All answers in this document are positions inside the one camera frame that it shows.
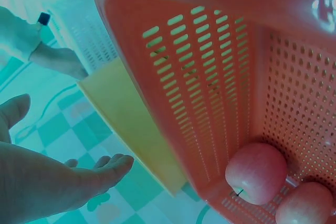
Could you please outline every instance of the person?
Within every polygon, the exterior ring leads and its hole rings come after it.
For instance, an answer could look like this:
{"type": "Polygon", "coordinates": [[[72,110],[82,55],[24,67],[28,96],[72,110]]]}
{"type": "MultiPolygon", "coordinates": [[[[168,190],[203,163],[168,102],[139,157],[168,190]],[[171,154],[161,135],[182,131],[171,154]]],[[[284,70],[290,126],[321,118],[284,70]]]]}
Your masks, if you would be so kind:
{"type": "Polygon", "coordinates": [[[31,61],[78,80],[88,75],[73,50],[45,45],[39,31],[39,24],[29,24],[0,6],[0,49],[22,61],[31,61]]]}
{"type": "Polygon", "coordinates": [[[62,164],[11,143],[9,129],[30,107],[29,95],[0,105],[0,220],[18,224],[80,208],[115,186],[131,169],[128,155],[101,157],[92,170],[62,164]]]}

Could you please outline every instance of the apple stem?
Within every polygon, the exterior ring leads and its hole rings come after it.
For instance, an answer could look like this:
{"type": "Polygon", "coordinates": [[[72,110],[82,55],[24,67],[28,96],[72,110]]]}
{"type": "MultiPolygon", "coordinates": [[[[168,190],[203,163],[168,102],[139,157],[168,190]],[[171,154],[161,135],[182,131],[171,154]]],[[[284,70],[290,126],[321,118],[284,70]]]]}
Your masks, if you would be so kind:
{"type": "Polygon", "coordinates": [[[239,194],[237,194],[237,197],[243,192],[244,190],[241,190],[240,192],[239,192],[239,194]]]}

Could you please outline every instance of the yellow board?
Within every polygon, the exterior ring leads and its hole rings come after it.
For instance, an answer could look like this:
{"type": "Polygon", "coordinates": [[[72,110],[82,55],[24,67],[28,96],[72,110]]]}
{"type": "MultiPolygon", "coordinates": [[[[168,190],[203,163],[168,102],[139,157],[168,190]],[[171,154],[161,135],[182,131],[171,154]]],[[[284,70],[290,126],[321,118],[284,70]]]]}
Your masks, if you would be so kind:
{"type": "Polygon", "coordinates": [[[187,182],[118,58],[79,83],[105,122],[172,195],[187,182]]]}

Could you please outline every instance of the tiled floor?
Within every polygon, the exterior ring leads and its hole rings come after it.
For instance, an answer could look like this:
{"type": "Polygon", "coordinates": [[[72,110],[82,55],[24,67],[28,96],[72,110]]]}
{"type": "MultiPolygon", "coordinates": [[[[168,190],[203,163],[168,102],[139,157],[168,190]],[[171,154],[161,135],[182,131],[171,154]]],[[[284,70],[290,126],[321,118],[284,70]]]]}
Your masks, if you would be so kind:
{"type": "MultiPolygon", "coordinates": [[[[27,118],[11,130],[16,144],[61,162],[78,158],[91,168],[102,155],[131,154],[98,116],[71,78],[28,66],[1,92],[1,102],[21,93],[32,98],[27,118]]],[[[186,185],[174,199],[139,162],[115,188],[82,208],[35,224],[225,224],[186,185]]]]}

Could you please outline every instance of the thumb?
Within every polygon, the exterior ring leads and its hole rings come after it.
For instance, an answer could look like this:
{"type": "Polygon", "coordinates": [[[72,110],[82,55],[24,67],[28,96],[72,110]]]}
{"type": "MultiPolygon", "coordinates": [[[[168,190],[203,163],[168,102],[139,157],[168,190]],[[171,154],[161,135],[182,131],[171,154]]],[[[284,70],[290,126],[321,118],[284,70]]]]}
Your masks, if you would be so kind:
{"type": "Polygon", "coordinates": [[[125,155],[118,160],[112,158],[104,167],[96,169],[100,188],[108,190],[115,186],[131,170],[133,163],[134,158],[125,155]]]}
{"type": "Polygon", "coordinates": [[[27,115],[29,108],[30,96],[19,95],[0,105],[0,119],[10,129],[27,115]]]}

